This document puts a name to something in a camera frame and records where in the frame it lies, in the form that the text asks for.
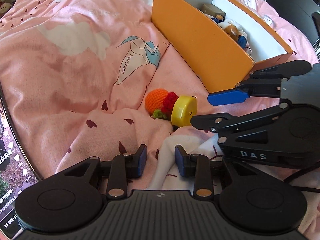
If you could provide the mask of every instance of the phone screen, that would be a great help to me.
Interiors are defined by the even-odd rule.
[[[11,239],[21,229],[14,211],[15,200],[38,179],[20,151],[3,102],[0,104],[0,118],[0,230]]]

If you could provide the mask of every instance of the red crochet flower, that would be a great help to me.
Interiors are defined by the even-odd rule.
[[[161,107],[161,112],[163,114],[170,114],[178,98],[179,97],[176,95],[176,93],[169,92],[168,95],[163,100],[163,106]]]

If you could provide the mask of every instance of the black cable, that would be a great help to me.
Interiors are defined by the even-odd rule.
[[[302,169],[300,171],[295,172],[294,174],[290,175],[289,177],[284,179],[284,182],[290,183],[294,179],[301,177],[302,175],[305,175],[311,171],[314,171],[315,169],[320,168],[320,162],[315,163],[314,165],[310,166],[309,168]]]
[[[296,186],[295,186],[295,188],[300,190],[300,191],[320,193],[320,189],[319,188],[314,188],[314,187],[296,187]]]

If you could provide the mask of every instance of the orange crochet ball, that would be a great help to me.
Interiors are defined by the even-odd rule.
[[[156,109],[160,109],[162,106],[162,102],[165,99],[169,92],[165,89],[158,88],[152,90],[147,94],[145,100],[145,107],[149,114],[153,114]]]

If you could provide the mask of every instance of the bed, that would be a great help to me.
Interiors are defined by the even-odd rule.
[[[148,146],[142,178],[130,189],[187,189],[174,165],[174,147],[211,158],[223,153],[217,135],[182,127],[173,132],[166,120],[144,107],[156,88],[196,96],[198,114],[243,115],[277,104],[249,98],[245,103],[213,107],[208,92],[174,47],[151,23],[153,0],[17,0],[0,22],[0,81],[13,125],[36,172],[43,178],[87,157],[134,153]],[[239,0],[265,20],[290,45],[289,60],[318,59],[308,39],[262,0]],[[123,60],[139,54],[130,37],[154,51],[137,59],[127,72]],[[294,170],[257,166],[283,179]],[[295,181],[319,187],[318,173]],[[299,227],[320,239],[320,195],[305,193],[307,214]]]

